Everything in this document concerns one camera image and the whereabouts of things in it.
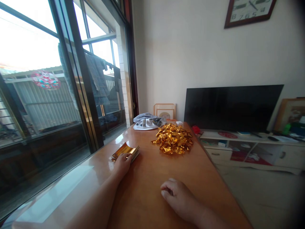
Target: wall clock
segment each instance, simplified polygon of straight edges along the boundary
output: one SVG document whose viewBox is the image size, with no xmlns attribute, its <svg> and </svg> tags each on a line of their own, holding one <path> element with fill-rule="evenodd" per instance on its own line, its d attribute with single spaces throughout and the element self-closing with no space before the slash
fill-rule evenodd
<svg viewBox="0 0 305 229">
<path fill-rule="evenodd" d="M 276 0 L 230 0 L 225 29 L 270 19 Z"/>
</svg>

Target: black screen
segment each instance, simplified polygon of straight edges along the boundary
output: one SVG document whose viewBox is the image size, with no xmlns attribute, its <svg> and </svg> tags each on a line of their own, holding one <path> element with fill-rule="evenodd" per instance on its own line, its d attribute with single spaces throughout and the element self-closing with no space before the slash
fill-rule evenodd
<svg viewBox="0 0 305 229">
<path fill-rule="evenodd" d="M 283 86 L 188 88 L 184 121 L 202 129 L 265 131 Z"/>
</svg>

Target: pile of gold paper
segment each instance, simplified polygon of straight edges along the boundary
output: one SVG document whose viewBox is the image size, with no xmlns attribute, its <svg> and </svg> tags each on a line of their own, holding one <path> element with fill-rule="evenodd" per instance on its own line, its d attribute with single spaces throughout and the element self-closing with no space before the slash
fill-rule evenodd
<svg viewBox="0 0 305 229">
<path fill-rule="evenodd" d="M 154 144 L 160 144 L 160 150 L 165 154 L 184 154 L 186 150 L 191 150 L 193 141 L 190 139 L 191 132 L 183 129 L 182 126 L 172 123 L 166 124 L 158 128 L 159 132 Z"/>
</svg>

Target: hand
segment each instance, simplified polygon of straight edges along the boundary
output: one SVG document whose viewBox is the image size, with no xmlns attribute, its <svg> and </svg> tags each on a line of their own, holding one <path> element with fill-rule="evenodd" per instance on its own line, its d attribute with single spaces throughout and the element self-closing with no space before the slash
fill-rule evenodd
<svg viewBox="0 0 305 229">
<path fill-rule="evenodd" d="M 181 181 L 169 178 L 161 185 L 161 194 L 174 211 L 184 220 L 196 224 L 203 206 Z"/>
<path fill-rule="evenodd" d="M 131 159 L 132 154 L 120 154 L 114 163 L 114 169 L 111 175 L 121 181 L 129 170 Z"/>
</svg>

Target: forearm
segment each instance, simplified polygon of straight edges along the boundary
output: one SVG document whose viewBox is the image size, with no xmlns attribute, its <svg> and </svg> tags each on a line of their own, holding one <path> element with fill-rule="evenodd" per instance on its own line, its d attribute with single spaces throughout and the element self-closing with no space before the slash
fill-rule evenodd
<svg viewBox="0 0 305 229">
<path fill-rule="evenodd" d="M 198 205 L 193 223 L 200 229 L 229 229 L 229 226 L 219 216 L 203 205 Z"/>
<path fill-rule="evenodd" d="M 68 228 L 106 228 L 120 181 L 111 175 L 74 217 Z"/>
</svg>

